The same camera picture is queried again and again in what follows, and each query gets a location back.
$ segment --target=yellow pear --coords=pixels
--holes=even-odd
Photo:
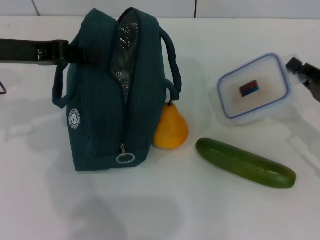
[[[153,137],[153,144],[162,149],[175,149],[181,146],[189,134],[188,124],[177,107],[166,102]]]

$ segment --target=bag handle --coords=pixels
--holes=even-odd
[[[160,37],[164,40],[164,43],[166,45],[166,51],[168,53],[168,59],[169,59],[169,64],[170,64],[173,83],[174,83],[174,86],[173,86],[173,84],[168,79],[166,79],[165,87],[168,88],[170,91],[171,100],[175,101],[179,99],[179,93],[181,92],[181,88],[182,88],[181,75],[180,75],[180,71],[176,61],[176,57],[177,57],[176,50],[171,38],[161,27],[160,27]]]
[[[77,46],[80,39],[80,32],[75,37],[75,39],[70,43],[70,46]],[[62,97],[63,89],[64,89],[64,70],[69,65],[69,63],[62,63],[56,66],[54,83],[52,88],[52,103],[57,107],[63,109],[68,102],[73,98],[77,91],[77,86],[80,81],[78,81],[76,86],[74,86],[67,94]]]

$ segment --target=circular logo patch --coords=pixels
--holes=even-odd
[[[69,112],[69,117],[68,117],[68,121],[69,121],[69,125],[72,129],[77,129],[80,125],[80,114],[79,111],[76,108],[73,108],[70,112]]]

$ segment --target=silver insulated lining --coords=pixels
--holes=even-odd
[[[138,32],[137,15],[134,11],[131,11],[119,23],[118,36],[111,60],[111,74],[120,82],[125,102],[128,100]]]

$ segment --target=teal lunch bag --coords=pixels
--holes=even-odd
[[[164,40],[172,84],[165,77]],[[66,106],[76,171],[135,167],[146,160],[170,91],[179,99],[181,76],[173,42],[156,18],[129,8],[118,21],[94,9],[70,44],[89,50],[87,63],[72,63],[63,93],[63,70],[56,68],[52,102]]]

